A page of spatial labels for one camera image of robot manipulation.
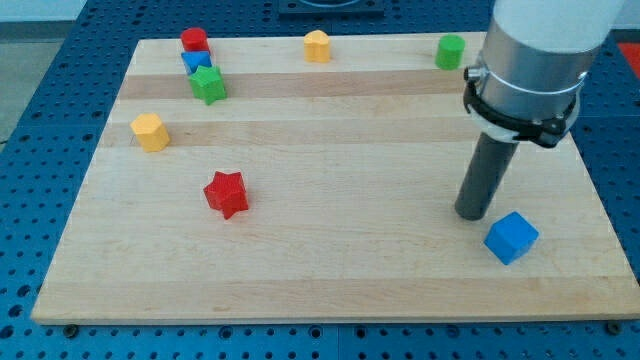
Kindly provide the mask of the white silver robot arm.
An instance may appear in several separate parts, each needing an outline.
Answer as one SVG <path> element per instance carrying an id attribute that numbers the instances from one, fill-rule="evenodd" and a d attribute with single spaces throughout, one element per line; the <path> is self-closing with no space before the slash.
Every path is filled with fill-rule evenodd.
<path id="1" fill-rule="evenodd" d="M 497 0 L 464 106 L 491 139 L 553 148 L 580 112 L 589 69 L 623 0 Z"/>

